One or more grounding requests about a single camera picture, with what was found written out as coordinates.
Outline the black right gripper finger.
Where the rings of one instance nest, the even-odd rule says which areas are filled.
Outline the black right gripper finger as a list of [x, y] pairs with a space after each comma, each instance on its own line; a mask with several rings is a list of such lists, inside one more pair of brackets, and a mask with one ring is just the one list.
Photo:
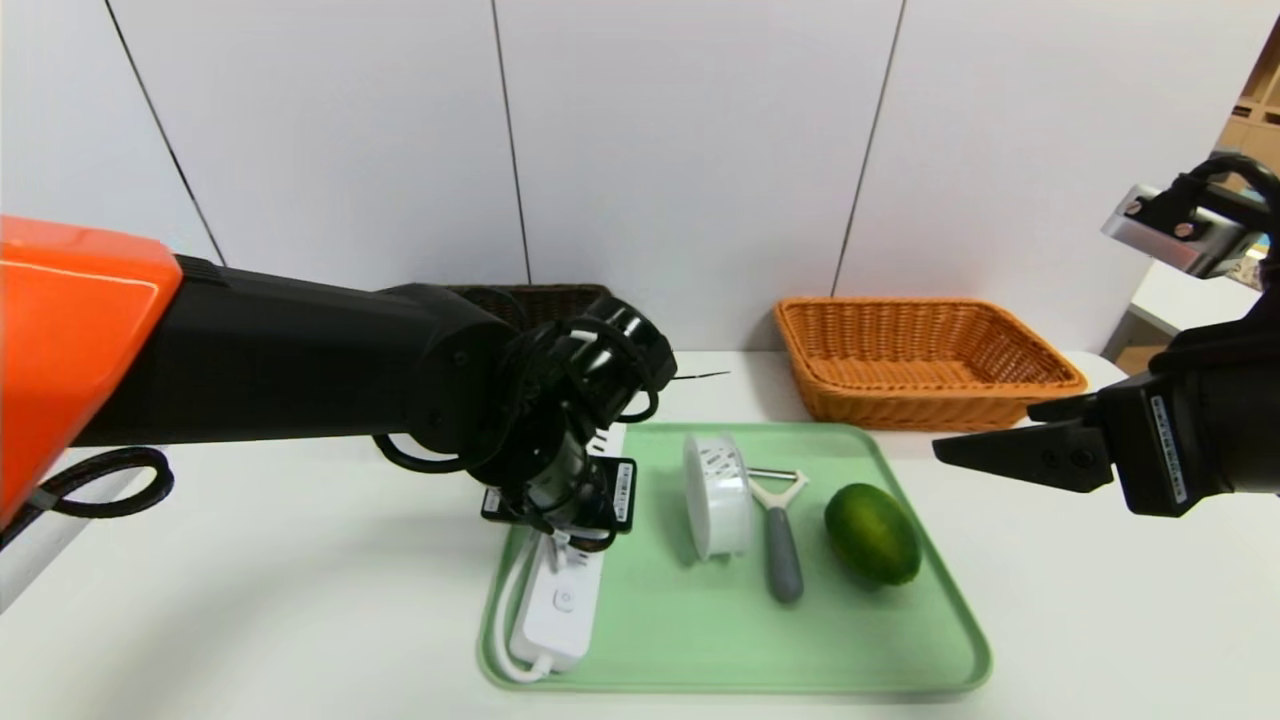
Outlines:
[[1078, 395], [1033, 404], [1027, 409], [1027, 418], [1033, 423], [1080, 423], [1098, 425], [1101, 411], [1098, 395]]
[[932, 448], [950, 466], [1073, 493], [1114, 482], [1103, 432], [1080, 420], [940, 438]]

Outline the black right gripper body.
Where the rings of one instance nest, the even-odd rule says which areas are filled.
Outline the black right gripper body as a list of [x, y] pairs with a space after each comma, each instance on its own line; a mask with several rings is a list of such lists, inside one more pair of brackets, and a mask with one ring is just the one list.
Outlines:
[[1279, 492], [1276, 348], [1167, 348], [1098, 392], [1134, 514], [1180, 518], [1216, 495]]

